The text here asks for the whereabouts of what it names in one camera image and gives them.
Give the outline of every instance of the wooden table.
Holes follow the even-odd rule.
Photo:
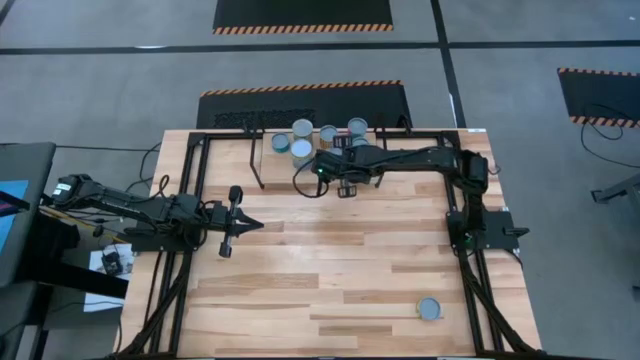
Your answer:
[[[171,176],[166,193],[178,191],[189,132],[165,133],[152,192],[164,174]],[[463,148],[481,152],[494,166],[486,132],[459,133]],[[285,183],[265,183],[261,190],[248,166],[250,143],[211,143],[203,200],[226,202],[229,186],[241,185],[241,207],[266,227],[237,239],[231,259],[218,256],[219,233],[210,233],[195,253],[180,357],[474,354],[460,270],[444,220],[442,175],[387,173],[379,189],[359,186],[356,198],[338,199],[331,189],[323,198],[307,199]],[[434,144],[402,139],[388,145]],[[284,159],[278,165],[282,171],[292,172],[289,154],[273,154],[260,144],[256,167],[261,173],[263,157],[273,156]],[[191,179],[198,159],[196,154]],[[497,176],[491,176],[484,199],[489,209],[505,205]],[[539,348],[519,264],[501,250],[486,251],[486,257],[498,308],[526,342]],[[144,253],[135,261],[122,313],[125,345],[141,329],[155,259],[155,253]],[[416,303],[427,296],[441,303],[442,319],[418,319]],[[478,309],[485,347],[491,348],[479,303]],[[170,309],[166,319],[172,315]],[[161,350],[168,346],[170,324],[165,320]]]

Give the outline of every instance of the hazard stripe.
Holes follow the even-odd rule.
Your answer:
[[[214,35],[291,34],[315,32],[380,32],[393,31],[393,24],[324,24],[280,26],[223,26],[213,29]]]
[[[590,70],[590,69],[573,69],[573,68],[558,68],[558,73],[564,72],[578,72],[578,73],[587,73],[587,74],[599,74],[599,75],[610,75],[610,76],[638,76],[637,73],[628,72],[628,71],[606,71],[606,70]]]
[[[305,85],[280,85],[269,86],[261,88],[241,88],[241,89],[222,89],[205,91],[200,94],[200,97],[212,96],[212,95],[230,95],[230,94],[247,94],[247,93],[262,93],[262,92],[282,92],[282,91],[296,91],[296,90],[308,90],[308,89],[333,89],[343,87],[364,87],[364,86],[389,86],[389,85],[402,85],[402,80],[370,80],[370,81],[354,81],[354,82],[342,82],[342,83],[324,83],[324,84],[305,84]],[[572,122],[578,122],[575,116],[571,117]]]
[[[640,120],[631,119],[615,119],[605,117],[585,117],[585,116],[569,116],[569,120],[574,124],[584,125],[591,124],[594,126],[618,126],[618,127],[640,127]]]

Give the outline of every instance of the black mat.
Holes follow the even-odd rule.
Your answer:
[[[391,31],[389,0],[219,0],[214,34]]]
[[[572,122],[604,126],[638,126],[638,74],[560,68],[558,76]]]
[[[269,88],[214,90],[202,94],[198,129],[288,128],[305,118],[315,127],[347,127],[361,117],[375,127],[380,114],[384,126],[396,127],[400,117],[411,120],[404,87],[398,81],[363,81]]]

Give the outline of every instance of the concrete floor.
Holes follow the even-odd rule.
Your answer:
[[[640,3],[633,0],[440,2],[450,41],[640,39]],[[17,0],[0,28],[0,48],[437,39],[428,1],[391,3],[396,31],[389,34],[218,38],[210,34],[215,1]],[[640,358],[640,304],[630,290],[640,281],[640,225],[625,201],[596,205],[589,194],[634,170],[582,149],[555,72],[640,72],[640,49],[453,50],[452,57],[467,124],[488,129],[507,204],[516,224],[531,228],[522,258],[544,348]],[[417,126],[454,126],[438,50],[3,56],[0,79],[0,142],[148,148],[166,129],[195,127],[205,90],[371,79],[405,83]],[[606,156],[640,164],[638,130],[615,143],[588,130],[586,140]],[[141,157],[59,150],[47,191],[57,177],[77,172],[125,187],[137,178],[137,161],[130,160]],[[56,301],[81,296],[58,292]],[[117,317],[118,311],[83,315],[79,309],[51,317],[56,330],[45,358],[107,354]]]

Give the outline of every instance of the cable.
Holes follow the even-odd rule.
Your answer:
[[[147,310],[144,312],[144,323],[147,323],[149,320],[149,311],[151,310],[151,300],[153,299],[153,290],[156,287],[156,278],[158,277],[158,268],[160,267],[160,260],[162,260],[162,251],[158,252],[158,257],[156,258],[156,264],[153,267],[153,277],[151,278],[151,289],[149,289],[149,300],[147,301]]]
[[[582,147],[588,153],[590,153],[591,155],[593,155],[593,156],[595,156],[595,157],[597,157],[597,158],[599,158],[601,160],[604,160],[604,161],[607,161],[607,162],[610,162],[610,163],[613,163],[613,164],[626,166],[626,167],[630,167],[630,168],[634,168],[634,169],[640,169],[640,165],[627,164],[627,163],[623,163],[623,162],[620,162],[620,161],[617,161],[617,160],[612,160],[612,159],[606,158],[606,157],[604,157],[604,156],[602,156],[600,154],[596,154],[593,150],[589,149],[587,144],[585,144],[585,142],[584,142],[584,129],[587,127],[587,125],[591,125],[591,127],[593,127],[594,129],[595,129],[595,127],[592,124],[586,124],[585,123],[584,125],[582,125],[582,129],[580,130],[580,143],[582,144]]]
[[[323,197],[324,195],[327,194],[327,192],[329,192],[329,184],[326,184],[327,187],[325,189],[325,191],[323,193],[320,193],[320,189],[322,188],[322,186],[320,184],[322,184],[322,182],[320,181],[320,179],[318,179],[318,192],[316,193],[316,195],[309,195],[309,194],[305,194],[304,192],[302,192],[302,190],[300,190],[300,188],[298,187],[298,184],[296,183],[296,178],[298,177],[298,174],[300,174],[300,172],[302,171],[302,169],[304,169],[305,167],[309,166],[309,164],[311,164],[311,162],[313,162],[313,158],[309,159],[309,161],[305,162],[302,166],[300,166],[298,168],[298,171],[296,171],[296,173],[293,175],[293,188],[296,189],[296,191],[298,192],[298,194],[309,198],[309,199],[317,199],[319,197]]]
[[[87,224],[84,221],[81,221],[81,220],[78,220],[78,219],[74,218],[72,215],[65,214],[65,213],[63,213],[61,211],[58,211],[58,210],[54,210],[54,209],[51,209],[51,208],[48,208],[48,207],[45,207],[45,206],[41,206],[40,210],[44,211],[48,215],[53,216],[55,218],[64,219],[64,220],[70,221],[72,223],[75,223],[77,225],[80,225],[80,226],[88,228],[88,229],[95,229],[96,228],[93,225]],[[111,231],[111,232],[114,232],[114,233],[118,233],[115,230],[108,229],[108,228],[105,228],[105,227],[103,227],[103,228],[105,230],[108,230],[108,231]],[[127,244],[126,241],[124,241],[124,240],[122,240],[122,239],[120,239],[120,238],[118,238],[118,237],[116,237],[114,235],[107,235],[107,236],[110,237],[112,241],[123,243],[123,244]]]
[[[54,314],[57,312],[60,312],[72,305],[100,305],[100,304],[111,304],[111,305],[118,305],[119,307],[122,307],[123,305],[121,303],[117,303],[117,302],[113,302],[113,301],[98,301],[95,303],[84,303],[84,302],[71,302],[71,303],[67,303],[63,306],[57,307],[51,311],[49,311],[47,314]],[[26,325],[25,322],[20,322],[17,323],[15,325],[13,325],[12,327],[9,328],[9,330],[5,331],[4,333],[2,333],[2,335],[0,335],[0,339],[4,338],[7,334],[9,334],[10,332],[12,332],[13,330],[15,330],[17,327],[22,326],[22,325]],[[122,333],[122,324],[118,324],[120,327],[120,333]]]
[[[158,186],[158,191],[151,195],[150,197],[148,197],[147,199],[143,199],[143,200],[132,200],[129,201],[132,204],[140,204],[140,203],[145,203],[147,201],[151,201],[155,198],[159,196],[161,196],[163,199],[166,199],[167,197],[164,195],[164,189],[167,187],[167,185],[169,184],[169,175],[163,175],[162,178],[160,179],[160,184]]]
[[[618,111],[618,110],[616,110],[616,109],[614,109],[612,107],[609,107],[607,105],[595,104],[595,103],[591,103],[591,104],[585,105],[584,108],[583,108],[583,114],[586,114],[587,106],[596,106],[596,107],[600,107],[600,108],[603,108],[603,109],[607,109],[609,111],[613,111],[613,112],[615,112],[615,113],[617,113],[619,115],[622,115],[626,119],[631,119],[631,117],[629,115],[627,115],[627,114],[625,114],[625,113],[623,113],[621,111]],[[596,152],[591,150],[587,146],[585,141],[584,141],[584,130],[586,129],[587,125],[591,126],[603,139],[610,140],[610,141],[617,141],[617,140],[622,139],[622,136],[624,135],[624,130],[622,129],[622,127],[620,127],[620,135],[618,135],[618,136],[607,136],[607,135],[603,134],[600,130],[598,130],[593,124],[591,124],[589,122],[585,122],[582,125],[582,129],[580,129],[580,143],[582,144],[582,147],[588,153],[590,153],[591,155],[593,155],[593,156],[595,156],[595,157],[597,157],[597,158],[599,158],[601,160],[604,160],[604,161],[607,161],[607,162],[610,162],[610,163],[613,163],[613,164],[626,166],[626,167],[630,167],[630,168],[634,168],[634,169],[640,169],[640,165],[627,164],[627,163],[623,163],[623,162],[620,162],[620,161],[617,161],[617,160],[612,160],[612,159],[606,158],[606,157],[604,157],[604,156],[602,156],[600,154],[597,154]]]
[[[149,156],[149,154],[151,154],[154,151],[157,151],[156,148],[158,146],[162,145],[162,142],[159,142],[157,144],[155,144],[151,149],[147,150],[147,152],[144,154],[144,156],[142,157],[142,162],[140,163],[140,170],[138,171],[138,178],[140,180],[138,181],[134,181],[133,183],[131,183],[131,185],[129,185],[127,187],[127,189],[125,190],[125,192],[129,192],[129,190],[131,190],[133,187],[135,187],[138,184],[145,184],[147,186],[148,189],[150,189],[151,187],[149,186],[148,182],[153,180],[153,176],[150,176],[148,178],[143,178],[142,177],[142,172],[144,171],[144,164],[147,161],[147,156]]]
[[[520,256],[518,256],[515,252],[509,249],[504,249],[504,251],[506,251],[509,255],[513,256],[513,258],[516,259],[516,261],[520,264],[520,267],[524,269],[524,264],[522,264],[522,259],[520,259]]]
[[[502,171],[502,168],[500,167],[500,165],[496,164],[495,170],[492,171],[491,169],[487,169],[487,171],[489,172],[489,174],[495,176],[495,175],[500,174],[500,172]]]
[[[119,353],[120,348],[122,347],[122,318],[118,318],[118,345],[116,346],[116,351],[114,353]]]
[[[157,147],[152,148],[152,152],[158,152],[155,150]],[[113,147],[96,147],[96,146],[80,146],[80,145],[56,145],[56,148],[60,149],[82,149],[82,150],[106,150],[106,151],[128,151],[128,152],[147,152],[149,149],[132,149],[132,148],[113,148]]]

